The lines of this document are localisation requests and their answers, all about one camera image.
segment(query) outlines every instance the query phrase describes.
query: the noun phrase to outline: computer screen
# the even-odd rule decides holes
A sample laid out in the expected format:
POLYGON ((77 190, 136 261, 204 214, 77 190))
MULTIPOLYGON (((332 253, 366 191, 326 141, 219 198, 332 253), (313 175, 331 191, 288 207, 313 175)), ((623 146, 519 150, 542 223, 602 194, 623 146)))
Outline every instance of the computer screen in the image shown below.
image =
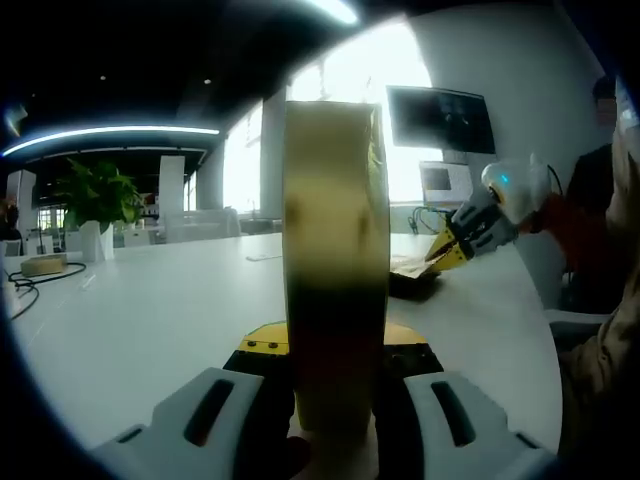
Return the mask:
POLYGON ((388 87, 393 144, 495 153, 484 98, 437 88, 388 87))

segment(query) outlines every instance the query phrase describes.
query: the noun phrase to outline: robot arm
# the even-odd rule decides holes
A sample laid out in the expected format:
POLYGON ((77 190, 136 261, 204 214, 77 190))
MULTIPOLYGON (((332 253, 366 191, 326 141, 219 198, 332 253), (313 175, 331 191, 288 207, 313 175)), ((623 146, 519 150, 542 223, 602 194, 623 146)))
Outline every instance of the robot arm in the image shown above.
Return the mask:
POLYGON ((518 237, 518 226, 538 211, 551 193, 549 171, 531 155, 529 163, 488 165, 482 182, 438 235, 427 260, 432 271, 449 270, 493 252, 518 237))

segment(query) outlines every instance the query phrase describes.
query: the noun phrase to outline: ceiling light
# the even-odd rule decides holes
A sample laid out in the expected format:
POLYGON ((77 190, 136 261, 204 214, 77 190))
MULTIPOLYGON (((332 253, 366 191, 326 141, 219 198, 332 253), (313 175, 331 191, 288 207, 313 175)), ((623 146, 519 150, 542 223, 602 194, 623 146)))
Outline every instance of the ceiling light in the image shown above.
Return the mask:
POLYGON ((50 140, 57 140, 59 138, 77 137, 79 135, 93 135, 96 133, 110 133, 110 132, 175 132, 175 133, 197 133, 202 135, 218 135, 219 130, 209 130, 207 128, 192 128, 192 127, 162 127, 162 126, 149 126, 149 125, 128 125, 118 127, 98 127, 98 128, 85 128, 84 130, 70 130, 68 132, 54 133, 53 135, 47 135, 45 137, 34 138, 28 142, 20 143, 2 153, 3 157, 9 156, 18 150, 36 145, 38 143, 48 142, 50 140))
POLYGON ((358 17, 347 4, 340 0, 305 0, 307 3, 324 10, 332 17, 343 23, 353 25, 358 23, 358 17))

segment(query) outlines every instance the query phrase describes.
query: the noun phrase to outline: wooden block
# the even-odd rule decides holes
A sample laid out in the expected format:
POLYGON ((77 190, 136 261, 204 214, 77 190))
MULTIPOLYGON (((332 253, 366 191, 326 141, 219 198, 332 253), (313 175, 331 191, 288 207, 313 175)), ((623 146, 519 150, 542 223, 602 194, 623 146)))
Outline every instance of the wooden block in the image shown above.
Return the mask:
POLYGON ((300 423, 364 434, 389 277, 380 111, 288 102, 284 151, 283 257, 300 423))
POLYGON ((30 258, 22 262, 20 268, 24 277, 62 273, 67 268, 67 256, 61 253, 30 258))

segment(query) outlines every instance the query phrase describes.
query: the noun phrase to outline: window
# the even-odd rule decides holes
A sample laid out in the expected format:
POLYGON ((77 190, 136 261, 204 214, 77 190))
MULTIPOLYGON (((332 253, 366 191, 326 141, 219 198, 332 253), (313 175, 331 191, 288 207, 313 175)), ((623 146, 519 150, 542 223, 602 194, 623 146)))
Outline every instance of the window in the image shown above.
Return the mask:
POLYGON ((262 102, 229 132, 224 146, 223 202, 238 213, 260 210, 262 102))
MULTIPOLYGON (((380 103, 385 138, 391 139, 386 87, 430 87, 431 79, 405 18, 373 27, 322 55, 293 76, 289 100, 380 103)), ((391 203, 422 203, 419 163, 442 161, 433 148, 385 142, 391 203)))
POLYGON ((65 211, 62 208, 56 209, 56 226, 58 228, 64 227, 64 215, 65 211))
POLYGON ((197 209, 196 205, 196 183, 198 172, 193 172, 184 184, 184 211, 189 212, 197 209))
POLYGON ((51 210, 42 209, 38 211, 38 228, 41 230, 51 228, 51 210))

